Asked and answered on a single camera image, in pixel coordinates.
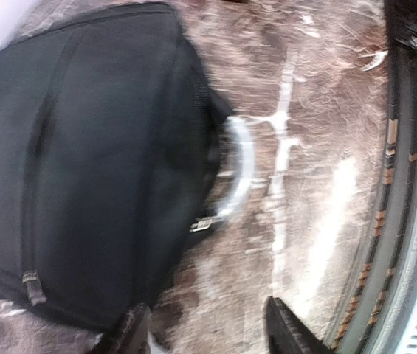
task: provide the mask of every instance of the zipper pull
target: zipper pull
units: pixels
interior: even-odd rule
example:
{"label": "zipper pull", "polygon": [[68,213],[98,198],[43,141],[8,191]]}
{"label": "zipper pull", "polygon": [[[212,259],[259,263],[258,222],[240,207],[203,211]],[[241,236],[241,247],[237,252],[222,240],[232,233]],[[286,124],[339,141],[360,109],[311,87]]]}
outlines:
{"label": "zipper pull", "polygon": [[44,304],[47,301],[41,281],[39,280],[38,271],[25,271],[23,274],[23,284],[26,284],[31,306]]}

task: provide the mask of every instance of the marble floor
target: marble floor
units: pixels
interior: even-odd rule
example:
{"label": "marble floor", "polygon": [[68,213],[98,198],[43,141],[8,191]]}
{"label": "marble floor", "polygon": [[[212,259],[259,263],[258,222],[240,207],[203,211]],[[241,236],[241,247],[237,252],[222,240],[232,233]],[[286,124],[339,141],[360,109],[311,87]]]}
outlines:
{"label": "marble floor", "polygon": [[[115,3],[51,0],[20,34]],[[267,353],[281,297],[321,338],[368,224],[385,139],[381,0],[174,0],[256,143],[244,210],[189,252],[154,313],[174,353]]]}

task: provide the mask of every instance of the black bag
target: black bag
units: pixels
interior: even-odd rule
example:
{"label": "black bag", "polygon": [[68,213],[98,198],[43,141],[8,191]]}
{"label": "black bag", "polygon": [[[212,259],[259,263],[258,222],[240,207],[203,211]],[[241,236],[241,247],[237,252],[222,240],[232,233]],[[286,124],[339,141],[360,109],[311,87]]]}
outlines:
{"label": "black bag", "polygon": [[230,114],[165,4],[0,51],[0,297],[93,330],[154,305],[193,244]]}

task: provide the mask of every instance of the black fabric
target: black fabric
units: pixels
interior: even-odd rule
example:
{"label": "black fabric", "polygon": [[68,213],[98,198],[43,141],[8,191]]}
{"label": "black fabric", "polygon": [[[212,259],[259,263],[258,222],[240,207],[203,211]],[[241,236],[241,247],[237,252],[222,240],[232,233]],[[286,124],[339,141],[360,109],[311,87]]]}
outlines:
{"label": "black fabric", "polygon": [[95,330],[154,305],[230,114],[166,4],[106,9],[1,51],[0,295]]}

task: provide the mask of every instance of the marble surface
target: marble surface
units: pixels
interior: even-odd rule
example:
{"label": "marble surface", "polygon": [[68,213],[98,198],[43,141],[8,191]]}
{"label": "marble surface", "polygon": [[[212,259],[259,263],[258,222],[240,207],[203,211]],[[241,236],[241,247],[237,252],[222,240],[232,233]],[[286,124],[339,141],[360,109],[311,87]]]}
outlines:
{"label": "marble surface", "polygon": [[[20,34],[115,3],[50,0]],[[378,180],[387,91],[382,2],[171,3],[213,85],[246,120],[257,170],[244,210],[183,259],[175,287],[154,312],[154,332],[174,353],[266,353],[262,310],[274,294],[322,337],[364,236]],[[39,333],[53,339],[46,353],[76,353],[59,349],[54,326],[39,325]],[[76,341],[94,340],[64,332]],[[36,338],[19,341],[34,343],[17,343],[28,345],[20,353],[43,353]]]}

